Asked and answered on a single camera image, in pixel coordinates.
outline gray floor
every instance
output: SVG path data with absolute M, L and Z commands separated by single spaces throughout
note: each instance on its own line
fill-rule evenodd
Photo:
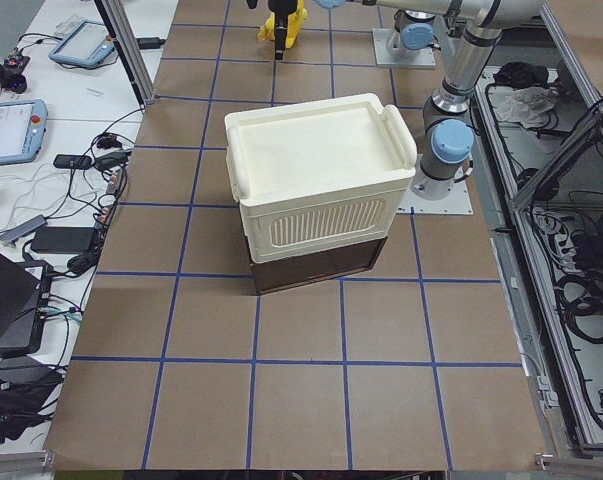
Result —
M 0 0 L 0 62 L 12 51 L 19 36 L 25 33 L 43 2 L 44 0 Z

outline beige container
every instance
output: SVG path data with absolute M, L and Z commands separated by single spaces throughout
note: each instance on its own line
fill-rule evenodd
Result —
M 373 94 L 231 113 L 227 163 L 252 260 L 383 238 L 416 145 Z

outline brown table surface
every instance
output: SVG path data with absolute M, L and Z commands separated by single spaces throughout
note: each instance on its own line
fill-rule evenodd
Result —
M 375 67 L 393 11 L 181 0 L 47 447 L 57 469 L 534 468 L 544 451 L 480 206 L 398 215 L 371 271 L 256 297 L 223 117 L 374 92 L 423 150 L 436 70 Z

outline yellow toy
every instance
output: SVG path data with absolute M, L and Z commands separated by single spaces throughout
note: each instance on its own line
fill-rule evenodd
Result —
M 308 11 L 303 7 L 303 0 L 298 0 L 296 12 L 288 15 L 288 35 L 285 39 L 285 48 L 292 48 L 306 18 L 308 18 Z M 257 38 L 260 42 L 266 38 L 274 42 L 274 13 L 271 13 L 270 18 L 261 25 Z

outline blue and white tablet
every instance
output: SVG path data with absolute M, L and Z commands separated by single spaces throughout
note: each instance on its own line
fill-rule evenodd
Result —
M 0 165 L 34 160 L 47 118 L 43 100 L 0 103 Z
M 108 29 L 99 22 L 83 20 L 48 54 L 50 60 L 63 65 L 96 68 L 114 50 Z

